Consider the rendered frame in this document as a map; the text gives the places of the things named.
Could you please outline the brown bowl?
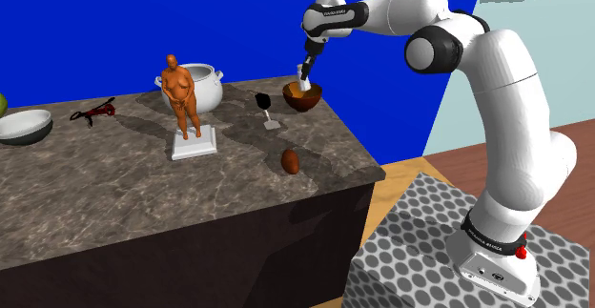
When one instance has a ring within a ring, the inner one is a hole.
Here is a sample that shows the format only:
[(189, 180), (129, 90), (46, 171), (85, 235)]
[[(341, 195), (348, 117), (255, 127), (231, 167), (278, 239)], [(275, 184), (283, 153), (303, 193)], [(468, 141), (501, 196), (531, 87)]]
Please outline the brown bowl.
[(313, 109), (321, 99), (322, 87), (316, 83), (311, 84), (311, 89), (302, 91), (298, 82), (290, 82), (282, 89), (286, 103), (299, 113)]

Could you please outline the black goblet with white foot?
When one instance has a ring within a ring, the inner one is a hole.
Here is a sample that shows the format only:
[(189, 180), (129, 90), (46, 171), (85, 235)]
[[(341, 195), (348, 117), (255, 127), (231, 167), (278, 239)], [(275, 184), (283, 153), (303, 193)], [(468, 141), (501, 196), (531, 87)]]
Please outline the black goblet with white foot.
[(259, 92), (255, 95), (257, 105), (263, 110), (266, 121), (263, 123), (266, 130), (274, 130), (280, 127), (278, 121), (273, 120), (269, 115), (268, 109), (271, 107), (271, 98), (268, 94)]

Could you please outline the brown egg-shaped thing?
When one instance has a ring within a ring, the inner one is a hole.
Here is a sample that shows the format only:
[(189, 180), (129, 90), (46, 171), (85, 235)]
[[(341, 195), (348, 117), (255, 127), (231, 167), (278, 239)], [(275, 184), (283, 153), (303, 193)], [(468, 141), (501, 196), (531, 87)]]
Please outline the brown egg-shaped thing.
[(283, 170), (290, 175), (296, 175), (299, 172), (300, 164), (298, 155), (291, 149), (287, 149), (282, 153), (280, 163)]

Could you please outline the orange figure on white base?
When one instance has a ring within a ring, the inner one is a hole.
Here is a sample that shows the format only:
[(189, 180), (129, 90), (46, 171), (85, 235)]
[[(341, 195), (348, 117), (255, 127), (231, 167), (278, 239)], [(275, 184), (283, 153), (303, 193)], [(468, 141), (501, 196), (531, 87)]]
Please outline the orange figure on white base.
[(172, 160), (215, 154), (215, 129), (210, 125), (201, 125), (191, 73), (178, 65), (173, 54), (166, 56), (166, 62), (167, 68), (160, 75), (161, 91), (169, 100), (178, 126)]

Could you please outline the red and black corkscrew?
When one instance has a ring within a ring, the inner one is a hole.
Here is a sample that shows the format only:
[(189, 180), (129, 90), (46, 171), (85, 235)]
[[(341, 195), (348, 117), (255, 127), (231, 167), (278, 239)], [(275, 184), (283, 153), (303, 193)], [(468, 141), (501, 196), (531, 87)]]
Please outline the red and black corkscrew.
[(79, 118), (85, 118), (88, 122), (88, 126), (90, 128), (93, 127), (93, 120), (92, 118), (97, 115), (107, 115), (107, 116), (114, 116), (115, 115), (115, 106), (113, 105), (115, 98), (111, 97), (101, 105), (90, 109), (86, 112), (75, 112), (70, 116), (70, 121), (74, 121)]

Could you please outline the grey dotted robot stand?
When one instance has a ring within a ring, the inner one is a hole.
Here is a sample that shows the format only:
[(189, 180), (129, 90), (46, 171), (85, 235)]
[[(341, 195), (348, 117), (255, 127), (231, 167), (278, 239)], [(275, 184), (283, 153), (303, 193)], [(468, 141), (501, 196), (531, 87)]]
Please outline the grey dotted robot stand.
[[(445, 240), (476, 199), (420, 173), (352, 258), (341, 308), (522, 308), (452, 270)], [(541, 292), (530, 308), (589, 308), (589, 251), (531, 225)]]

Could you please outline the white and grey bowl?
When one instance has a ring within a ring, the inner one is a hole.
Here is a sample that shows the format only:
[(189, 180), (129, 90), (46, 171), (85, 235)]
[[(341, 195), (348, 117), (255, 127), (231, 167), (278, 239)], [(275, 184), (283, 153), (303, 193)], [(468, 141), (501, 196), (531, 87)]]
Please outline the white and grey bowl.
[(43, 140), (53, 126), (47, 110), (27, 110), (0, 118), (0, 143), (26, 146)]

